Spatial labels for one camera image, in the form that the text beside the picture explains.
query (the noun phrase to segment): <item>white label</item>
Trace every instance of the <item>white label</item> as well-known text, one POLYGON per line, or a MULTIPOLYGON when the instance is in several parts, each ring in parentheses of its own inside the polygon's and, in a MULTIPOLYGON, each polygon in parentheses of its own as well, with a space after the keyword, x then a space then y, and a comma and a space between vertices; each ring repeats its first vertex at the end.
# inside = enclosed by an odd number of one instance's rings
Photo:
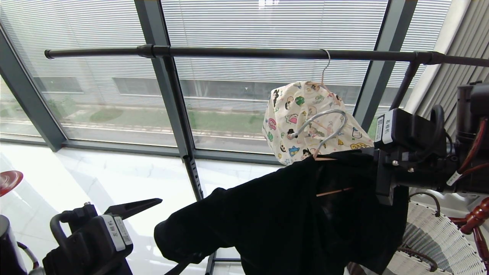
POLYGON ((117 225, 115 225, 114 218, 110 215, 100 215, 107 226, 107 230, 109 231, 109 235, 112 238, 112 242, 115 246, 115 251, 122 251, 126 249, 126 245, 124 245, 124 241, 122 240, 119 229, 117 229, 117 225))
POLYGON ((392 140, 392 118, 394 116, 394 110, 390 110, 384 115, 384 125, 382 131, 382 142, 389 144, 392 140))
POLYGON ((384 126, 384 115, 377 118, 377 129, 375 131, 375 142, 382 139, 382 127, 384 126))
POLYGON ((121 217, 115 217, 114 220, 115 220, 115 223, 117 224, 117 227, 119 228, 119 231, 121 232, 121 236, 122 236, 122 239, 124 240, 124 243, 126 245, 133 244, 131 237, 129 237, 129 233, 127 233, 126 226, 124 225, 122 218, 121 217))
POLYGON ((446 181, 446 185, 452 186, 461 176, 462 176, 461 174, 455 171, 455 173, 453 173, 453 175, 448 179, 448 181, 446 181))

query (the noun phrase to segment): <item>black shirt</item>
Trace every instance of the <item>black shirt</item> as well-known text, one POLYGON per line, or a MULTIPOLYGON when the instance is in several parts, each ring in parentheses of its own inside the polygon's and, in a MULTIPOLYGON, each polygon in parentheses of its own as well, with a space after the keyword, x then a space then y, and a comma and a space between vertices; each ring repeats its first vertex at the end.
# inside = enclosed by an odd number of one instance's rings
POLYGON ((234 246, 247 275, 342 275, 350 261, 381 274, 404 233, 407 187, 395 188, 392 206, 381 205, 372 156, 328 157, 338 160, 308 158, 235 188, 217 188, 156 226, 158 248, 176 262, 201 253, 197 263, 234 246))

